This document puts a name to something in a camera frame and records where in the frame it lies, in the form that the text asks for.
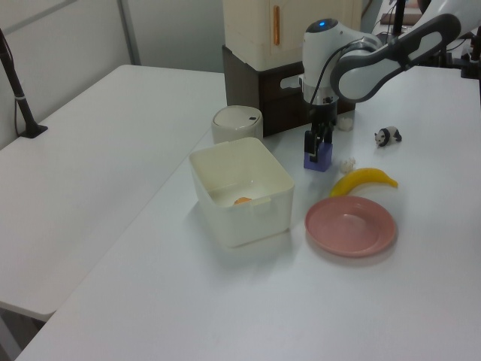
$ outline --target black cable stand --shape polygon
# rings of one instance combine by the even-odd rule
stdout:
[[[14,62],[11,58],[7,41],[0,29],[0,59],[2,60],[5,73],[7,74],[8,81],[14,91],[15,100],[22,111],[23,119],[25,120],[25,131],[20,133],[20,137],[35,138],[41,133],[45,132],[48,128],[46,126],[38,125],[33,119],[32,112],[30,111],[29,103],[25,98],[22,86],[15,71]]]
[[[396,3],[396,13],[394,15],[394,26],[392,28],[392,34],[394,36],[401,35],[405,7],[406,7],[406,1],[398,0],[398,2]]]

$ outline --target panda figurine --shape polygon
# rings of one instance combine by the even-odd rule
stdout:
[[[395,126],[387,126],[382,128],[378,133],[374,133],[374,139],[378,147],[384,147],[389,143],[400,142],[403,140],[399,134],[398,128]]]

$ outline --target black cable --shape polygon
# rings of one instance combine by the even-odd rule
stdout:
[[[459,45],[457,45],[457,46],[455,46],[455,47],[453,47],[453,48],[451,48],[451,49],[446,49],[446,51],[453,51],[454,49],[459,48],[462,44],[464,44],[464,42],[465,42],[466,40],[467,40],[467,39],[464,39]]]
[[[20,134],[17,128],[17,100],[16,99],[15,99],[14,125],[15,125],[15,134],[17,135],[17,138],[18,138],[20,137]]]
[[[389,35],[389,28],[391,28],[391,18],[392,18],[392,12],[394,11],[394,7],[395,7],[395,6],[393,6],[393,7],[391,8],[391,10],[390,10],[391,14],[389,15],[389,21],[388,21],[388,35]]]
[[[2,29],[0,29],[0,39],[4,42],[5,46],[7,47],[8,56],[10,57],[10,59],[12,61],[13,67],[15,68],[14,55],[12,54],[12,50],[10,50],[10,47],[8,46],[7,39],[6,39],[5,35],[3,35]]]
[[[0,40],[3,41],[5,44],[7,50],[8,50],[8,56],[10,57],[12,61],[12,68],[15,68],[15,63],[14,63],[14,55],[12,54],[12,50],[10,50],[10,47],[8,46],[7,39],[5,35],[3,34],[3,31],[0,29]],[[18,126],[17,126],[17,99],[14,99],[15,101],[15,108],[14,108],[14,126],[15,126],[15,134],[17,135],[17,138],[20,137],[20,134],[18,132]]]
[[[319,76],[319,80],[317,81],[317,85],[316,85],[316,88],[314,90],[314,94],[313,94],[313,97],[312,99],[310,100],[310,103],[309,103],[309,106],[311,107],[313,102],[314,102],[314,99],[316,98],[316,94],[317,94],[317,90],[319,89],[319,86],[321,85],[321,80],[322,80],[322,76],[324,75],[324,71],[327,69],[329,63],[331,62],[331,60],[337,55],[337,53],[339,53],[340,51],[348,48],[352,43],[356,42],[356,41],[359,41],[360,39],[358,40],[354,40],[354,41],[351,41],[350,43],[344,45],[343,47],[340,47],[339,49],[337,49],[336,51],[334,51],[331,56],[329,57],[328,61],[325,62],[324,64],[324,67],[322,68],[322,71],[321,71],[321,75]]]
[[[387,12],[386,14],[384,14],[383,17],[381,17],[378,21],[375,22],[374,27],[373,27],[373,29],[371,30],[371,32],[374,31],[374,28],[376,28],[376,25],[377,25],[377,24],[379,24],[381,21],[383,21],[383,20],[389,15],[389,12],[390,12],[390,11],[391,11],[391,12],[393,11],[393,9],[396,7],[397,4],[398,4],[398,2],[395,2],[394,5],[392,5],[392,8],[390,8],[390,9],[388,10],[388,12]]]

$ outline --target pink plate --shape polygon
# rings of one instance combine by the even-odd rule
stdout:
[[[331,197],[307,212],[307,234],[324,250],[346,257],[370,256],[395,239],[396,225],[376,202],[355,196]]]

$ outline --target banana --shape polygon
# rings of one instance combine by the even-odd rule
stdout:
[[[360,168],[342,177],[331,190],[330,197],[345,196],[351,190],[364,183],[385,183],[398,188],[398,182],[377,168]]]

